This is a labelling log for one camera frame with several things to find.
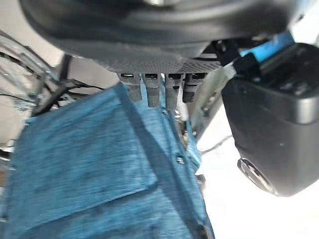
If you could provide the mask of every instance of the metal rivet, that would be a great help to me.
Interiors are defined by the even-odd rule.
[[[167,109],[163,109],[163,114],[164,114],[164,115],[168,115]]]
[[[184,159],[182,157],[177,157],[176,162],[180,164],[184,164]]]

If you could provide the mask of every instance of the white floor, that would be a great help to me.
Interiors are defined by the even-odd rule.
[[[297,41],[313,43],[319,32],[319,5],[294,28]],[[0,1],[0,29],[29,45],[44,60],[56,65],[63,54],[38,36],[25,22],[17,0]],[[99,79],[96,85],[106,87],[105,79],[117,83],[113,73],[99,66],[95,74],[81,72],[83,62],[75,62],[71,76],[75,79]],[[5,124],[0,132],[4,133]],[[198,147],[208,149],[231,133],[222,108]],[[319,238],[319,182],[291,198],[278,198],[259,190],[237,169],[238,152],[232,139],[216,151],[203,156],[200,171],[207,180],[205,200],[217,239],[317,239]]]

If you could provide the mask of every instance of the spoke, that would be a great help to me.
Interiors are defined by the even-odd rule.
[[[9,75],[3,68],[0,67],[0,75],[6,79],[7,81],[9,81],[11,84],[13,84],[14,86],[16,86],[17,88],[19,88],[20,90],[22,90],[23,92],[25,92],[26,94],[28,94],[28,89],[19,81],[17,80],[15,77],[12,77],[11,75]]]

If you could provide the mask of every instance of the cable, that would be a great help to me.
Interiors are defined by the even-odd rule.
[[[208,152],[211,152],[211,151],[214,151],[216,150],[217,148],[219,148],[224,142],[226,142],[228,139],[232,138],[233,136],[232,135],[229,135],[229,136],[226,136],[224,137],[221,141],[219,141],[217,144],[215,144],[212,148],[208,149],[208,150],[205,150],[205,151],[201,151],[202,154],[205,154],[205,153],[208,153]]]
[[[21,100],[21,101],[30,102],[30,101],[25,100],[25,99],[23,99],[23,98],[20,98],[20,97],[18,97],[18,96],[13,96],[13,95],[8,95],[8,94],[0,94],[0,96],[9,96],[9,97],[13,97],[13,98],[16,98],[16,99],[18,99],[18,100]]]

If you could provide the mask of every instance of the denim texture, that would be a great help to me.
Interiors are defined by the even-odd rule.
[[[213,237],[195,139],[184,151],[171,113],[132,104],[118,84],[28,123],[0,238],[201,239],[203,227]]]

